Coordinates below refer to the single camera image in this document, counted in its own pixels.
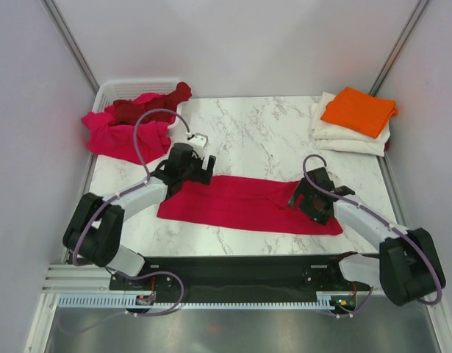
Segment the crimson red t shirt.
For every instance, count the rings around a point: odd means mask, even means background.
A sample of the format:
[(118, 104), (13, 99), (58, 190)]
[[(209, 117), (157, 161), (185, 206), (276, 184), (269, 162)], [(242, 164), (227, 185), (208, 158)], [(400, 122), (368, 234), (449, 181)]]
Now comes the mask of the crimson red t shirt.
[(240, 176), (214, 176), (209, 185), (185, 182), (160, 204), (157, 217), (208, 226), (292, 235), (340, 235), (335, 218), (313, 221), (289, 200), (299, 181), (279, 182)]

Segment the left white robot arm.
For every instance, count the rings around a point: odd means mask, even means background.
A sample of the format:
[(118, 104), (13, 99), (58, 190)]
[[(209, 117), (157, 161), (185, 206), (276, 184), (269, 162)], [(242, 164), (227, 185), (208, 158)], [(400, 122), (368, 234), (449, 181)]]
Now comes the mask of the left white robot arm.
[(117, 271), (136, 289), (149, 286), (152, 273), (144, 267), (144, 256), (121, 244), (124, 222), (171, 199), (187, 181), (209, 185), (215, 163), (216, 157), (211, 155), (204, 164), (198, 147), (175, 143), (168, 158), (141, 181), (108, 196), (84, 194), (62, 239), (72, 252), (72, 264)]

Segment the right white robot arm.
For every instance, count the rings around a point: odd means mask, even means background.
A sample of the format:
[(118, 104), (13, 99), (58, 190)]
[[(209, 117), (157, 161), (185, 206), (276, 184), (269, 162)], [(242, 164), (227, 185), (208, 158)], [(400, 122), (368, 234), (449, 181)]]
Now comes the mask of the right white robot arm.
[(336, 187), (324, 167), (304, 174), (288, 204), (320, 225), (335, 219), (378, 251), (377, 257), (356, 252), (333, 257), (326, 276), (333, 288), (341, 290), (359, 282), (382, 289), (397, 306), (413, 301), (429, 306), (440, 303), (446, 279), (432, 236), (425, 229), (389, 221), (348, 186)]

